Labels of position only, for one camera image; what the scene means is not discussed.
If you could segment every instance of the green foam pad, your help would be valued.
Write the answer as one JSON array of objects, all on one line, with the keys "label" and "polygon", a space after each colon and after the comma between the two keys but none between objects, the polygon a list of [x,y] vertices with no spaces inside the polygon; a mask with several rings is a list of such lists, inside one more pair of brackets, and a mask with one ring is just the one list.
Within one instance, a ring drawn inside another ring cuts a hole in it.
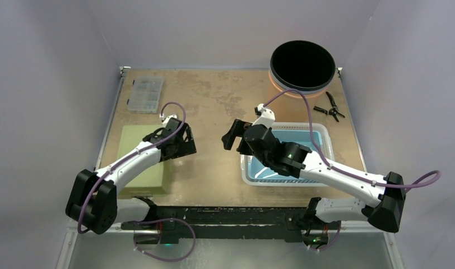
[{"label": "green foam pad", "polygon": [[[124,126],[120,137],[117,159],[129,153],[142,141],[142,139],[161,125],[131,125]],[[163,181],[163,173],[170,163],[158,163],[143,171],[130,181],[119,194],[120,198],[131,198],[134,196],[163,196],[168,193],[168,184]]]}]

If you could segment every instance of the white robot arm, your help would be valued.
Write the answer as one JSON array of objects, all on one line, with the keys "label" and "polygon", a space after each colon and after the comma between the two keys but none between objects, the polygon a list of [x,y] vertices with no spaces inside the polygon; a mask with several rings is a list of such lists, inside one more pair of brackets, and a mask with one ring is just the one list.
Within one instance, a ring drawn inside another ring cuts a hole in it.
[{"label": "white robot arm", "polygon": [[[276,139],[271,132],[275,115],[264,104],[259,104],[255,111],[258,118],[252,124],[235,120],[231,130],[222,138],[226,150],[231,149],[235,137],[242,137],[237,151],[256,157],[279,175],[315,180],[353,196],[345,199],[313,198],[309,209],[323,222],[360,220],[384,231],[395,233],[399,230],[405,191],[376,184],[402,185],[400,175],[394,172],[386,176],[365,173],[326,159],[327,165],[319,153],[308,147],[293,142],[281,143]],[[331,169],[333,166],[369,179],[373,184],[337,172]]]},{"label": "white robot arm", "polygon": [[[135,149],[114,163],[94,172],[86,169],[79,172],[66,205],[66,215],[78,221],[83,212],[82,224],[97,234],[105,232],[116,222],[143,220],[150,209],[149,205],[136,198],[118,200],[120,191],[147,168],[196,153],[187,123],[171,115],[162,118],[162,124],[162,128],[148,134]],[[172,135],[177,128],[180,131]],[[86,197],[91,195],[90,189],[95,185],[97,195],[92,196],[84,206]]]}]

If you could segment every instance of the orange bucket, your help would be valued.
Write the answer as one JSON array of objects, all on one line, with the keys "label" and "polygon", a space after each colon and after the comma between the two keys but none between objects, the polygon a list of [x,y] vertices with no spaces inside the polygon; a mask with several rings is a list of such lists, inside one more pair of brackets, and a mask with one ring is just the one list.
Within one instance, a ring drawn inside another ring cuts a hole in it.
[{"label": "orange bucket", "polygon": [[[272,53],[267,97],[296,89],[307,98],[313,109],[318,98],[327,90],[335,75],[335,61],[331,54],[312,42],[296,40],[280,45]],[[302,97],[286,92],[268,106],[277,122],[306,122],[307,106]]]}]

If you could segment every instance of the gray wall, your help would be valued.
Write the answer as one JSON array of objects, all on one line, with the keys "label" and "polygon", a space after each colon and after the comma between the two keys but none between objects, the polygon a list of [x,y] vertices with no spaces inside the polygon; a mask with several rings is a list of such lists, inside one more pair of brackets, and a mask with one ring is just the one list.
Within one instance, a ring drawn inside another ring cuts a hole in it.
[{"label": "gray wall", "polygon": [[343,66],[379,0],[88,0],[120,65],[267,68],[305,39]]},{"label": "gray wall", "polygon": [[342,80],[370,171],[443,171],[408,193],[407,268],[455,268],[455,1],[381,0]]},{"label": "gray wall", "polygon": [[0,1],[0,268],[54,268],[117,87],[84,1]]}]

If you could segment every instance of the wire cutters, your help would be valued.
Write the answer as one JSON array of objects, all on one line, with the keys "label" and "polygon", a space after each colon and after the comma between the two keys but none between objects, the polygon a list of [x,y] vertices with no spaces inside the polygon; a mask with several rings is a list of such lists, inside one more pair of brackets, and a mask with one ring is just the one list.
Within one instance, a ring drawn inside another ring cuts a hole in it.
[{"label": "wire cutters", "polygon": [[325,115],[331,115],[331,116],[333,116],[333,117],[335,118],[335,120],[336,120],[337,122],[340,122],[340,121],[338,120],[338,116],[337,116],[337,115],[340,115],[340,116],[342,116],[343,118],[345,118],[345,115],[341,114],[341,113],[338,111],[338,106],[337,106],[336,103],[335,103],[335,100],[334,100],[334,98],[333,98],[333,95],[331,95],[329,92],[327,92],[327,96],[328,96],[328,99],[330,100],[330,104],[332,105],[332,109],[326,110],[325,108],[319,108],[318,106],[315,106],[315,107],[313,108],[313,110],[318,111],[318,112],[321,112],[321,113],[323,113],[323,114],[325,114]]}]

